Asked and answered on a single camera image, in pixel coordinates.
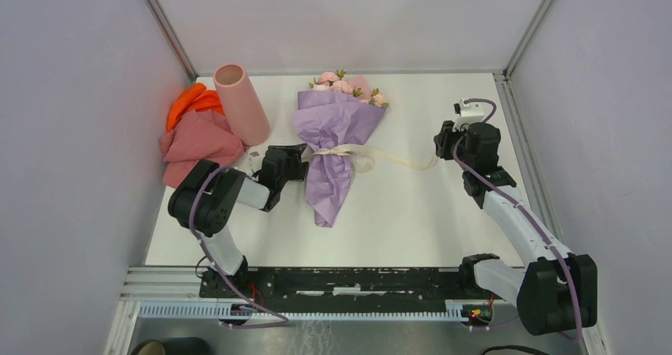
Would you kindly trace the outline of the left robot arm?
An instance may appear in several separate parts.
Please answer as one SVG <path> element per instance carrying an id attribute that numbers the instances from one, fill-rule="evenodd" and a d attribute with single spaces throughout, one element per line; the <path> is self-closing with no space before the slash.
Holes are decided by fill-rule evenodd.
<path id="1" fill-rule="evenodd" d="M 221 273 L 218 285 L 228 296 L 240 297 L 249 287 L 247 260 L 228 227 L 234 208 L 274 209 L 288 182 L 305 180 L 307 149 L 306 143 L 271 145 L 251 175 L 201 159 L 170 197 L 169 215 L 196 238 L 211 267 Z"/>

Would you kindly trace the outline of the cream printed ribbon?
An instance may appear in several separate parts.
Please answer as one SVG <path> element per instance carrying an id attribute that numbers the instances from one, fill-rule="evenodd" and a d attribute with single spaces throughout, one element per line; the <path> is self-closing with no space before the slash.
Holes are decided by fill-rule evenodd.
<path id="1" fill-rule="evenodd" d="M 390 152 L 368 147 L 360 144 L 342 144 L 332 148 L 321 148 L 315 151 L 313 156 L 340 156 L 351 158 L 354 169 L 359 173 L 372 171 L 376 166 L 377 159 L 383 159 L 415 171 L 428 170 L 436 164 L 438 157 L 432 155 L 425 162 L 413 162 L 409 159 L 399 157 Z"/>

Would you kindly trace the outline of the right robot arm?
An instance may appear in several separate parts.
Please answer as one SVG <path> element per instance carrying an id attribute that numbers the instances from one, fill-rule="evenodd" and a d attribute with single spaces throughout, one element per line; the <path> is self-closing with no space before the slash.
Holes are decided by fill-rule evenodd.
<path id="1" fill-rule="evenodd" d="M 562 244 L 531 208 L 513 177 L 499 165 L 501 132 L 485 122 L 458 128 L 446 120 L 433 138 L 437 157 L 463 170 L 464 189 L 503 231 L 522 269 L 495 254 L 463 258 L 457 278 L 460 292 L 477 298 L 490 291 L 514 306 L 531 335 L 564 333 L 598 321 L 598 268 L 588 254 Z"/>

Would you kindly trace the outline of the purple paper flower bouquet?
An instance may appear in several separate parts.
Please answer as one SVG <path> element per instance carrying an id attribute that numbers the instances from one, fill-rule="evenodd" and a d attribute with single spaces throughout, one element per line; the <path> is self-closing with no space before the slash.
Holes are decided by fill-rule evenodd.
<path id="1" fill-rule="evenodd" d="M 315 225 L 332 227 L 350 191 L 355 165 L 346 144 L 364 145 L 382 121 L 387 100 L 361 75 L 327 71 L 297 94 L 293 124 L 297 136 L 313 151 L 305 197 Z"/>

